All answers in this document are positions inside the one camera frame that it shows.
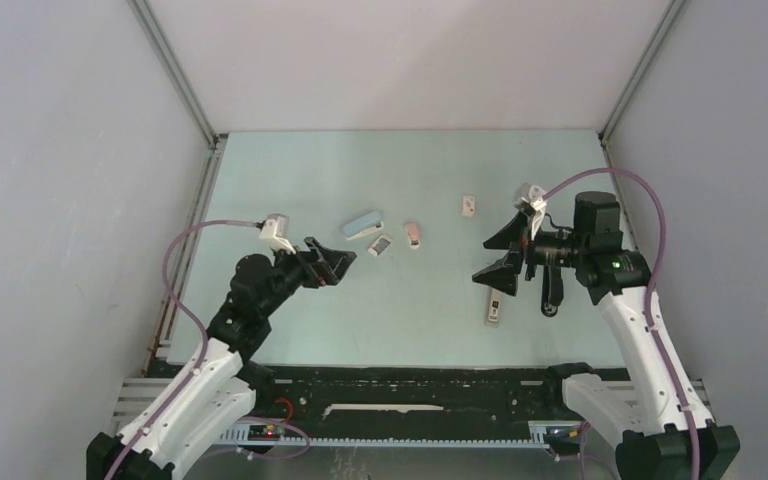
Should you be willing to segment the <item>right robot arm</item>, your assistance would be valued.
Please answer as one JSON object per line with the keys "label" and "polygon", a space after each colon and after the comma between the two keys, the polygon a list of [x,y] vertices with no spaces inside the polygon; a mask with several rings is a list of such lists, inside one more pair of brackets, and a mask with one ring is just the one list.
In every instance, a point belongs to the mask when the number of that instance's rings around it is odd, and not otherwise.
{"label": "right robot arm", "polygon": [[716,423],[684,371],[650,286],[652,272],[623,246],[615,195],[579,193],[572,225],[549,229],[542,188],[524,185],[514,205],[515,217],[484,244],[502,257],[473,281],[512,296],[521,281],[540,276],[540,310],[552,317],[564,298],[562,272],[572,269],[609,326],[637,397],[630,405],[588,365],[562,364],[541,392],[545,411],[582,417],[613,447],[623,479],[722,478],[739,452],[738,435]]}

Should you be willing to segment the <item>pink stapler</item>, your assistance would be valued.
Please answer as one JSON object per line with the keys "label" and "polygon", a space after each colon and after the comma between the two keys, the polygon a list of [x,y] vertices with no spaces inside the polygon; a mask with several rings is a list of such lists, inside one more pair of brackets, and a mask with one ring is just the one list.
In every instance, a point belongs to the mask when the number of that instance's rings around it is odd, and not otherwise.
{"label": "pink stapler", "polygon": [[418,224],[415,222],[406,223],[405,232],[408,237],[410,248],[418,249],[421,245],[421,233]]}

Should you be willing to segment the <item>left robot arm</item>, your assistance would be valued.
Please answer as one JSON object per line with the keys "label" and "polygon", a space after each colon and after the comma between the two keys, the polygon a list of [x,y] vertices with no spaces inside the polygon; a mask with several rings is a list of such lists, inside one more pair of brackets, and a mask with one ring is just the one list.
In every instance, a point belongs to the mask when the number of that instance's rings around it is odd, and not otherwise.
{"label": "left robot arm", "polygon": [[191,359],[137,418],[90,442],[87,478],[182,479],[238,419],[272,411],[274,374],[252,359],[271,332],[270,316],[300,288],[338,285],[357,258],[313,237],[304,242],[303,250],[238,261]]}

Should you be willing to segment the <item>light blue stapler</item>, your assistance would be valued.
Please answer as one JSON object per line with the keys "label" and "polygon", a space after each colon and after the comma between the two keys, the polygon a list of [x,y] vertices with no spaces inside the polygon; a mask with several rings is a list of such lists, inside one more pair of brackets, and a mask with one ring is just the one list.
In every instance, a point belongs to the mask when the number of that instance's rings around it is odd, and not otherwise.
{"label": "light blue stapler", "polygon": [[341,227],[341,233],[346,240],[356,240],[383,229],[383,215],[380,211],[371,211]]}

